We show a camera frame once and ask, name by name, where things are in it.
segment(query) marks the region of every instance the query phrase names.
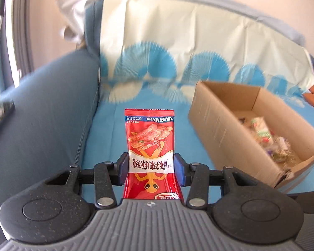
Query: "snack in box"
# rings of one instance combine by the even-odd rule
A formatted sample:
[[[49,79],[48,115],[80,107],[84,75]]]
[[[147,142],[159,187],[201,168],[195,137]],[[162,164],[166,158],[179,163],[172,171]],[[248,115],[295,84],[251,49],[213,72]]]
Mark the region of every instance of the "snack in box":
[[[173,110],[125,110],[129,171],[124,198],[183,199],[173,165],[173,117]]]

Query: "red wrapper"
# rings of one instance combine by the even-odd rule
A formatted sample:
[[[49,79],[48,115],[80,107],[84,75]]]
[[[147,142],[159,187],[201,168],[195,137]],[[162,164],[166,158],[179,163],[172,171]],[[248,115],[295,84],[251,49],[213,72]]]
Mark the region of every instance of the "red wrapper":
[[[123,198],[183,199],[174,174],[173,116],[173,110],[125,110],[129,171]]]

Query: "brown box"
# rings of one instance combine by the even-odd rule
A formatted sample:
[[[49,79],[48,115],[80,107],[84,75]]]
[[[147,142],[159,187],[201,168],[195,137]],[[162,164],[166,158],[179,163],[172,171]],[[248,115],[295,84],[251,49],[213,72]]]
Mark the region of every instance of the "brown box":
[[[221,170],[232,165],[272,187],[295,187],[314,164],[314,128],[264,88],[199,82],[189,119],[208,155]],[[237,118],[264,117],[269,128],[288,139],[302,160],[284,171],[251,137]]]

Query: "cartoon character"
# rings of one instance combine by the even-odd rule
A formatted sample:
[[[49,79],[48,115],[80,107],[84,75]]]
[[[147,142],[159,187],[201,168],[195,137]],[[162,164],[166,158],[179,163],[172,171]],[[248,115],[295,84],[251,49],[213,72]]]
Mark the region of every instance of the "cartoon character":
[[[147,173],[145,177],[140,177],[138,173],[134,173],[138,181],[148,180],[144,185],[144,189],[149,193],[154,193],[158,190],[159,186],[155,180],[163,180],[167,174],[162,175],[161,177],[157,176],[155,173]]]

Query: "brand logo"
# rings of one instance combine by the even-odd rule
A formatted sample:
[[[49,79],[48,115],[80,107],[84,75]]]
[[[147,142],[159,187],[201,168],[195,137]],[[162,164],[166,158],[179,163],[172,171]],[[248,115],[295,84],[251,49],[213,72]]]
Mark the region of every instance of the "brand logo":
[[[155,196],[155,199],[179,199],[179,196],[178,194],[176,193],[173,193],[173,192],[163,192],[163,193],[160,193],[160,194],[157,194]]]

